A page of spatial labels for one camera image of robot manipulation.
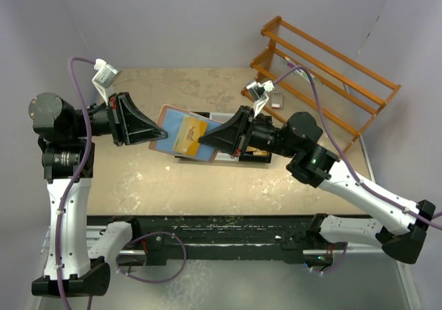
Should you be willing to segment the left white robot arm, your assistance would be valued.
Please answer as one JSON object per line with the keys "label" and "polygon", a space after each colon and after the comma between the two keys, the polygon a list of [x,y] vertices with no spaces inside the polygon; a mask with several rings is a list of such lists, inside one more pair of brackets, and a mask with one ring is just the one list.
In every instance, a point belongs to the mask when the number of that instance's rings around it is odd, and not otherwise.
{"label": "left white robot arm", "polygon": [[93,180],[94,136],[111,135],[116,146],[143,144],[167,136],[143,114],[128,92],[80,110],[54,93],[37,95],[28,114],[42,151],[50,200],[49,254],[32,294],[53,298],[103,296],[111,261],[142,242],[135,218],[115,218],[92,246],[87,245],[87,206]]}

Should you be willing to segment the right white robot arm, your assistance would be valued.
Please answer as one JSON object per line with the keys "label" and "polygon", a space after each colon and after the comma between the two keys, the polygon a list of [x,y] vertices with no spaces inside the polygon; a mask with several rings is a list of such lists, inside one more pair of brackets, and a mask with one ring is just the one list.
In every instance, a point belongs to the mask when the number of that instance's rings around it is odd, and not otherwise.
{"label": "right white robot arm", "polygon": [[294,113],[278,128],[264,115],[241,106],[198,141],[230,155],[251,146],[288,157],[286,169],[294,179],[336,195],[368,215],[365,219],[315,215],[307,232],[307,241],[315,249],[329,243],[365,244],[399,262],[416,263],[435,211],[433,203],[407,200],[358,174],[343,157],[318,143],[322,134],[307,112]]}

